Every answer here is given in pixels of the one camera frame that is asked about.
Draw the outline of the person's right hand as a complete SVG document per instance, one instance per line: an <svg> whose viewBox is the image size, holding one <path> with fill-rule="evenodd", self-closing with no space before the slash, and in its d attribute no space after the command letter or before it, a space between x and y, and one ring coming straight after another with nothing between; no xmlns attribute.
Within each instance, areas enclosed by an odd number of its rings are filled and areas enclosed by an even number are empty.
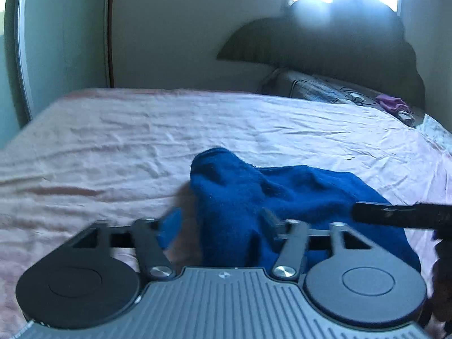
<svg viewBox="0 0 452 339"><path fill-rule="evenodd" d="M428 299L432 314L439 322L451 321L451 240L435 246L437 261L431 270L432 294Z"/></svg>

